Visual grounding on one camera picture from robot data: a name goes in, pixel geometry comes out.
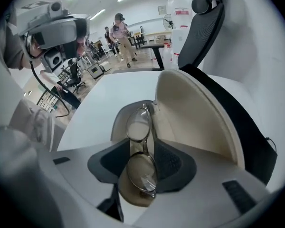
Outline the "beige glasses case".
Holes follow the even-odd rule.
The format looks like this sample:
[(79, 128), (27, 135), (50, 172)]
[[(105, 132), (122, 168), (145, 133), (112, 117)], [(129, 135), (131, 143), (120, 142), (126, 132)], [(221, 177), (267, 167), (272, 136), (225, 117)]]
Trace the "beige glasses case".
[[(127, 120), (144, 103), (152, 118), (147, 146), (157, 168), (156, 193), (181, 190), (194, 177), (193, 164), (185, 164), (180, 156), (170, 156), (167, 150), (157, 148), (158, 141), (180, 143), (222, 155), (244, 170), (240, 139), (226, 111), (201, 83), (177, 70), (160, 73), (153, 102), (139, 101), (118, 112), (111, 133), (112, 140), (128, 138)], [(130, 140), (130, 156), (141, 150), (141, 144)], [(118, 186), (122, 198), (132, 205), (148, 207), (155, 199), (132, 185), (126, 166)]]

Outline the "light wooden table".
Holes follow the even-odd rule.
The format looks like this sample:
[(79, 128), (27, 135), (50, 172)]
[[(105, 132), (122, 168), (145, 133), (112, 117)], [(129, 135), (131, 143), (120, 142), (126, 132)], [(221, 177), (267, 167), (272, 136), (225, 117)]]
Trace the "light wooden table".
[(145, 38), (148, 44), (171, 42), (171, 31), (146, 34)]

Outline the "black mesh office chair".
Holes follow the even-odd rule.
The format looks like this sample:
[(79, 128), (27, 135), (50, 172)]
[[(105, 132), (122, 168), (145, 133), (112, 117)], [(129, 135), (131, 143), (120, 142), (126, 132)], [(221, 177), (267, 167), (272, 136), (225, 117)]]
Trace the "black mesh office chair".
[(198, 67), (218, 36), (225, 7), (222, 0), (192, 0), (191, 8), (195, 15), (185, 45), (190, 49), (190, 64)]

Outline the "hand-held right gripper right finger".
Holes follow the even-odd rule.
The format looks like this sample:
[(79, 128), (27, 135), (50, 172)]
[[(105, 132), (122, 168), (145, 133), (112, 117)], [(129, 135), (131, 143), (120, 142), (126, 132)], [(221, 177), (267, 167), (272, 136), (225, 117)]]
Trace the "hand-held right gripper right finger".
[(269, 196), (265, 185), (222, 155), (158, 141), (157, 148), (193, 164), (194, 177), (178, 191), (157, 192), (148, 207), (124, 203), (124, 222), (134, 228), (244, 227), (243, 216)]

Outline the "grey metal-framed eyeglasses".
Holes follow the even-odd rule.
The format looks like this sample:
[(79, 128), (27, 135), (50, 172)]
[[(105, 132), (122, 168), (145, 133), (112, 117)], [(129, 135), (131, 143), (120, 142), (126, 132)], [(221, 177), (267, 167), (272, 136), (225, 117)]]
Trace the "grey metal-framed eyeglasses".
[(129, 116), (126, 123), (128, 138), (132, 142), (142, 145), (141, 151), (137, 151), (130, 156), (126, 165), (126, 172), (134, 187), (155, 198), (158, 183), (157, 168), (154, 157), (149, 153), (147, 146), (151, 129), (151, 114), (147, 104), (144, 103)]

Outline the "small white box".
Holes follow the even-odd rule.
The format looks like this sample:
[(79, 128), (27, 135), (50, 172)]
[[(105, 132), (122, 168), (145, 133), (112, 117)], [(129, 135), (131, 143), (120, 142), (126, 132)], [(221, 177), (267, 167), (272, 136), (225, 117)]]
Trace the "small white box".
[(108, 72), (109, 70), (112, 69), (109, 61), (104, 61), (103, 63), (100, 64), (100, 67), (101, 67), (103, 72)]

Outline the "black standing fan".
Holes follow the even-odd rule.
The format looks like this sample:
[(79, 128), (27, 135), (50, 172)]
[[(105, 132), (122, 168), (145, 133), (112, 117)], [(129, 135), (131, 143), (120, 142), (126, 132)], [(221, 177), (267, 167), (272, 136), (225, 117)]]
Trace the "black standing fan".
[(174, 23), (173, 23), (172, 18), (171, 18), (171, 14), (166, 14), (163, 17), (163, 25), (164, 25), (164, 28), (166, 30), (175, 29)]

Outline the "large clear water bottle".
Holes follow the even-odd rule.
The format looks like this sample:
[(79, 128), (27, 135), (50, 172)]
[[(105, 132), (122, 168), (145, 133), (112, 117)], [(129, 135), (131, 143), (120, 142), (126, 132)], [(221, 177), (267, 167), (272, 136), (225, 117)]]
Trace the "large clear water bottle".
[(192, 8), (186, 0), (168, 0), (167, 9), (171, 14), (174, 29), (190, 27), (192, 20)]

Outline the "white water dispenser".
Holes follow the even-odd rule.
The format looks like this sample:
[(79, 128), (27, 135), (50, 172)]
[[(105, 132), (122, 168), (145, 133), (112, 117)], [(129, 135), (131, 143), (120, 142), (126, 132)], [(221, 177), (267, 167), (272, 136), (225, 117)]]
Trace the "white water dispenser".
[(188, 27), (173, 29), (171, 33), (172, 42), (172, 64), (173, 67), (181, 69), (186, 64), (190, 64), (190, 49), (186, 44), (189, 34)]

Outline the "person's beige clothing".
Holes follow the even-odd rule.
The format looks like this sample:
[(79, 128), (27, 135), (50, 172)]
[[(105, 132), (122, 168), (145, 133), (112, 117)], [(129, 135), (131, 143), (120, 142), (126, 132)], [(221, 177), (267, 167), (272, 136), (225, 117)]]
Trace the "person's beige clothing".
[[(24, 55), (19, 42), (0, 45), (0, 62), (8, 72), (10, 69), (30, 69), (30, 60)], [(9, 126), (23, 132), (30, 140), (42, 143), (49, 151), (57, 150), (66, 128), (52, 114), (18, 96), (12, 107)]]

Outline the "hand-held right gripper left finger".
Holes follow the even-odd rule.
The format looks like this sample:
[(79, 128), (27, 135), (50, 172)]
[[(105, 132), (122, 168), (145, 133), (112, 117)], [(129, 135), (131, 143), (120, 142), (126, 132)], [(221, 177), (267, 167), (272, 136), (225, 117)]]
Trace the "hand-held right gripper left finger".
[(129, 156), (129, 139), (44, 153), (61, 228), (132, 228), (123, 222), (117, 189)]

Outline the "clear water jug red cap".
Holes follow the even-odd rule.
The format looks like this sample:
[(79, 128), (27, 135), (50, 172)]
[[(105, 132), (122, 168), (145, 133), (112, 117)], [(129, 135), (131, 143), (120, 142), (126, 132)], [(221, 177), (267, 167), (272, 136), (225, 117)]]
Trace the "clear water jug red cap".
[(173, 53), (170, 43), (164, 43), (162, 62), (165, 69), (172, 68)]

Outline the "black swivel chair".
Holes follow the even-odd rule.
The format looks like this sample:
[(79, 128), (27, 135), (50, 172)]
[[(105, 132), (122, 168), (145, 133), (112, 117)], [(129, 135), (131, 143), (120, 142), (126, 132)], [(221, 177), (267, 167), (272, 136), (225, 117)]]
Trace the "black swivel chair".
[(66, 82), (68, 87), (75, 87), (75, 90), (73, 92), (76, 92), (78, 94), (78, 90), (81, 87), (86, 87), (86, 83), (82, 80), (82, 78), (78, 75), (78, 66), (77, 62), (75, 62), (73, 59), (70, 59), (68, 61), (68, 66), (70, 69), (70, 79)]

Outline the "black fabric pouch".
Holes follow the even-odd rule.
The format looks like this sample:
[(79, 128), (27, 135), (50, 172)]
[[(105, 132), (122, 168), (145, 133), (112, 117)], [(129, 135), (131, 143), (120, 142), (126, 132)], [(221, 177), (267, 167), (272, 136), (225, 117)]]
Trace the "black fabric pouch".
[(269, 183), (276, 165), (276, 150), (269, 144), (254, 120), (224, 87), (191, 64), (181, 68), (204, 85), (223, 106), (238, 133), (243, 149), (245, 170), (265, 185)]

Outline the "black-legged table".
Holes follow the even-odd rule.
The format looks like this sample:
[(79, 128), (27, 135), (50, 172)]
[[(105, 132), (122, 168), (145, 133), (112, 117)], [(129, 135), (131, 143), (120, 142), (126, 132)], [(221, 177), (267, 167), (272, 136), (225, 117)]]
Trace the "black-legged table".
[(134, 46), (136, 49), (139, 49), (142, 46), (144, 46), (147, 43), (147, 41), (145, 40), (144, 34), (145, 34), (145, 32), (144, 33), (141, 33), (141, 32), (136, 32), (136, 33), (129, 32), (128, 40), (129, 40), (130, 44), (132, 46)]

